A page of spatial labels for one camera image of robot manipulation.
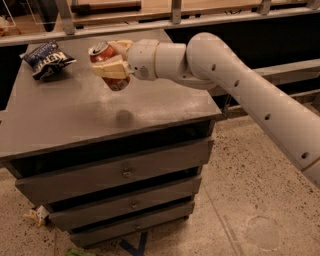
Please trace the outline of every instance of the metal pole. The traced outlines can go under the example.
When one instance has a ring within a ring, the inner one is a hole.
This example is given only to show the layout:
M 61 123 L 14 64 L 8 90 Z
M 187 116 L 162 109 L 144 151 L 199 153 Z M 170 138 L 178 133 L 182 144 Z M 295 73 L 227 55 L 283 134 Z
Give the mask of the metal pole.
M 60 13 L 64 32 L 67 35 L 74 35 L 75 28 L 73 25 L 71 12 L 70 12 L 67 0 L 55 0 L 55 2 Z
M 171 0 L 171 22 L 173 24 L 180 24 L 181 22 L 181 6 L 182 0 Z

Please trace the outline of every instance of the drawer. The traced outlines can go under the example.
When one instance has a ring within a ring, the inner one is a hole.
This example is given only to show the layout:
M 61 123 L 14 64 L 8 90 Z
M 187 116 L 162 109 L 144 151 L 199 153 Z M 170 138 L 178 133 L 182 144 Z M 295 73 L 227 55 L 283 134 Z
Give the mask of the drawer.
M 166 223 L 193 212 L 194 202 L 179 204 L 152 214 L 136 217 L 118 224 L 98 227 L 81 233 L 72 234 L 71 241 L 79 247 L 87 247 L 105 240 L 141 231 L 155 225 Z
M 212 141 L 201 139 L 139 152 L 112 162 L 101 161 L 16 181 L 34 204 L 60 200 L 117 187 L 208 163 Z
M 182 179 L 136 193 L 124 194 L 50 214 L 50 220 L 62 231 L 89 225 L 98 221 L 126 215 L 192 196 L 199 191 L 201 176 Z

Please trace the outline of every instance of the cabinet top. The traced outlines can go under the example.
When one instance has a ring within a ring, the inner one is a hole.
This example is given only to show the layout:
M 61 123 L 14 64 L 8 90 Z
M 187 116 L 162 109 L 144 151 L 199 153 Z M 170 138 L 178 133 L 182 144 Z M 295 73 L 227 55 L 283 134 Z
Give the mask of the cabinet top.
M 207 91 L 184 88 L 169 80 L 140 81 L 131 76 L 127 88 L 113 92 L 91 71 L 90 46 L 102 40 L 138 40 L 146 35 L 167 40 L 163 33 L 58 42 L 60 49 L 77 62 L 45 81 L 35 81 L 31 68 L 23 62 L 7 110 L 0 113 L 0 158 L 133 135 L 220 114 Z

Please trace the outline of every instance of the debris on floor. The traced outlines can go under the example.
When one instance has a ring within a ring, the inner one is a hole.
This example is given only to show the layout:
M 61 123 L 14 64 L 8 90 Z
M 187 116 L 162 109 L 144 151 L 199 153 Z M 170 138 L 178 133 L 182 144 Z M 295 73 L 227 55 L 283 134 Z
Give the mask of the debris on floor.
M 65 256 L 97 256 L 95 253 L 83 252 L 77 249 L 70 249 L 66 252 Z
M 24 214 L 24 218 L 34 220 L 38 227 L 46 225 L 46 218 L 49 216 L 49 212 L 41 205 L 36 208 L 30 209 L 29 213 Z

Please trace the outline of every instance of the gray cabinet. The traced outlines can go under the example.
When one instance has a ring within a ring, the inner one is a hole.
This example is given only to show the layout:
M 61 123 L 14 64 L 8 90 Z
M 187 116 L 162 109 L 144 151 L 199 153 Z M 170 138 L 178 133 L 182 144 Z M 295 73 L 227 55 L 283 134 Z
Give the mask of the gray cabinet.
M 16 187 L 83 247 L 190 215 L 220 118 L 206 91 L 167 80 L 111 92 L 88 65 L 97 41 L 63 42 L 77 63 L 42 82 L 22 63 L 0 125 Z

